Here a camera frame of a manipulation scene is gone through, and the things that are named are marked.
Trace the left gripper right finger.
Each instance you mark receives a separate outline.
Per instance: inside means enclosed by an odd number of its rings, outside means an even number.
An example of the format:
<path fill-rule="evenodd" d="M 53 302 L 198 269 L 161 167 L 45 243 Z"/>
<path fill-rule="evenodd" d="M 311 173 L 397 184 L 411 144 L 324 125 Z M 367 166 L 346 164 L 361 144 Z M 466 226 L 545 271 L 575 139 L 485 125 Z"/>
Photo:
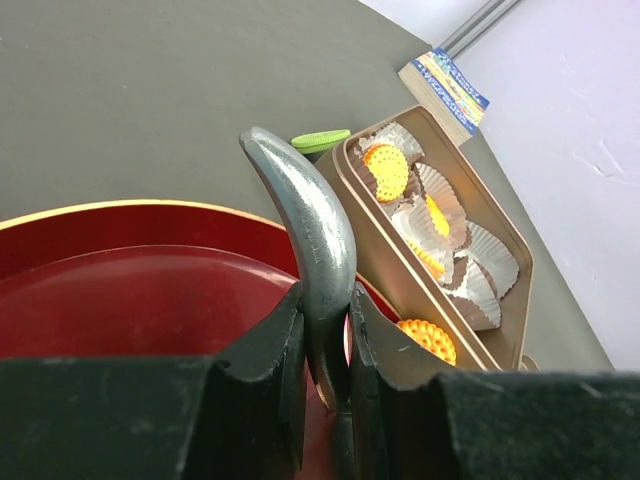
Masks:
<path fill-rule="evenodd" d="M 358 478 L 638 477 L 637 374 L 455 368 L 362 286 L 349 320 Z"/>

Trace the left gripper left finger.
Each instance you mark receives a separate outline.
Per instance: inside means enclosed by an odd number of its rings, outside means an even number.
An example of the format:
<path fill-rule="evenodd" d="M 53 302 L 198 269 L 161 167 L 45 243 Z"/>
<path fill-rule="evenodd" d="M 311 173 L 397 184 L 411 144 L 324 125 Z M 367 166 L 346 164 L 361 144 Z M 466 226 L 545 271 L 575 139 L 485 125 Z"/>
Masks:
<path fill-rule="evenodd" d="M 5 479 L 291 479 L 305 424 L 301 289 L 215 355 L 1 364 Z"/>

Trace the square gold cookie tin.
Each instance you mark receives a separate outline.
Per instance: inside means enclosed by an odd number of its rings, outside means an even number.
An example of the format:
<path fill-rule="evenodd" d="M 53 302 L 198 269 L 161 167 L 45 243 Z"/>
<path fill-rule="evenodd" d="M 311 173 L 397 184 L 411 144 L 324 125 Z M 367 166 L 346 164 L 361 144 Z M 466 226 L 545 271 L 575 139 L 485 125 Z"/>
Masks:
<path fill-rule="evenodd" d="M 406 156 L 407 187 L 376 200 L 364 154 L 393 144 Z M 457 365 L 516 369 L 523 353 L 532 254 L 516 227 L 436 119 L 416 106 L 333 146 L 317 161 L 339 197 L 357 243 L 359 273 L 403 319 L 427 320 L 452 339 Z M 430 195 L 450 225 L 435 229 Z M 411 250 L 418 244 L 446 267 L 435 279 Z"/>

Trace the green round cookie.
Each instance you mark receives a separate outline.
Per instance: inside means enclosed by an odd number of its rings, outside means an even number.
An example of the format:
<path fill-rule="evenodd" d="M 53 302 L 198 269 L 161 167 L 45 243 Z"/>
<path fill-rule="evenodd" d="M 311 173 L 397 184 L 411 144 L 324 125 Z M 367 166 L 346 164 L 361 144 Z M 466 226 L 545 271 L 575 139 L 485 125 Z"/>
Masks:
<path fill-rule="evenodd" d="M 290 144 L 301 154 L 310 155 L 330 150 L 350 135 L 349 129 L 305 133 L 292 138 Z"/>

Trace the gold tin lid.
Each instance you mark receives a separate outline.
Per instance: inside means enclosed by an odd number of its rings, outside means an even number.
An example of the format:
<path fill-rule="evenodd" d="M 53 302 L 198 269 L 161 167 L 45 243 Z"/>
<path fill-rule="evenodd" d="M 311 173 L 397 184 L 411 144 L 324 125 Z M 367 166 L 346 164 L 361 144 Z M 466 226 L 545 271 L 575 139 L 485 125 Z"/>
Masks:
<path fill-rule="evenodd" d="M 519 361 L 518 369 L 520 371 L 538 372 L 540 370 L 537 363 L 529 355 L 523 354 Z"/>

